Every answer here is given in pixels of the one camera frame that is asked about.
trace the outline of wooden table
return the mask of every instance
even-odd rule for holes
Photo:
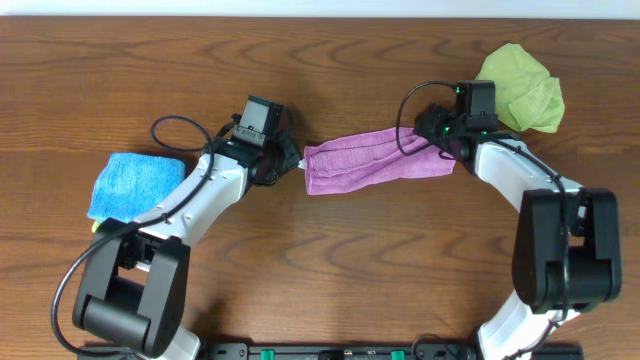
[[[155,118],[179,113],[215,131],[253,94],[294,109],[300,144],[388,128],[414,85],[473,79],[507,42],[560,78],[566,102],[559,131],[524,133],[529,147],[619,201],[622,294],[553,340],[580,341],[588,359],[638,356],[640,23],[2,18],[0,357],[71,358],[49,325],[54,289],[89,244],[86,211],[109,155],[175,156],[151,142]],[[406,123],[430,101],[453,99],[417,94]],[[202,141],[183,125],[160,135]],[[192,253],[183,324],[212,340],[466,337],[513,288],[516,223],[459,165],[451,176],[320,197],[306,195],[297,170],[252,189],[207,232]],[[95,340],[71,325],[79,280],[61,306],[74,344]]]

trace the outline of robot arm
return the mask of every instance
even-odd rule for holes
[[[216,139],[214,153],[203,153],[196,169],[134,222],[156,219],[176,207],[201,182],[213,159],[197,196],[165,221],[114,239],[91,256],[74,306],[74,325],[147,358],[196,358],[201,342],[180,325],[191,248],[251,185],[272,185],[297,166],[300,154],[293,139],[288,131],[278,131],[282,111],[281,105],[250,97],[242,117],[234,119],[232,137]],[[124,226],[107,219],[95,239]],[[118,275],[120,267],[134,266],[149,272],[146,284]]]
[[[515,290],[494,318],[478,329],[476,341],[484,360],[514,354],[526,360],[531,357],[527,350],[541,344],[559,325],[618,295],[621,270],[615,196],[608,190],[585,189],[566,178],[552,179],[548,173],[557,172],[531,154],[521,140],[498,132],[493,82],[463,81],[457,93],[455,114],[430,105],[417,119],[416,133],[491,184],[520,212],[512,262]],[[481,136],[465,137],[465,133]],[[569,246],[560,236],[563,195],[570,222],[566,225],[571,225],[572,235],[585,238],[583,246],[568,248],[568,288],[562,280],[563,247]],[[566,314],[565,295],[571,307]]]

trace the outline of green connector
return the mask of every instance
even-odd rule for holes
[[[404,360],[404,351],[402,350],[392,351],[391,360]]]
[[[260,353],[260,360],[274,360],[276,354],[273,350],[262,350]]]

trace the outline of green cloth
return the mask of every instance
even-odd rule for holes
[[[554,133],[564,114],[560,80],[518,44],[506,44],[487,56],[476,80],[496,84],[496,113],[516,131],[532,128]]]

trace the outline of towel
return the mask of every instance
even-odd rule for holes
[[[184,180],[184,163],[157,156],[115,153],[93,186],[87,216],[130,222],[167,197]]]
[[[400,143],[410,151],[427,143],[411,128],[400,128]],[[395,128],[347,136],[304,149],[307,194],[351,192],[367,185],[399,178],[414,179],[451,174],[455,161],[429,147],[404,156],[396,145]]]
[[[516,131],[558,130],[564,101],[560,80],[518,44],[506,44],[487,56],[476,80],[496,84],[496,113]]]

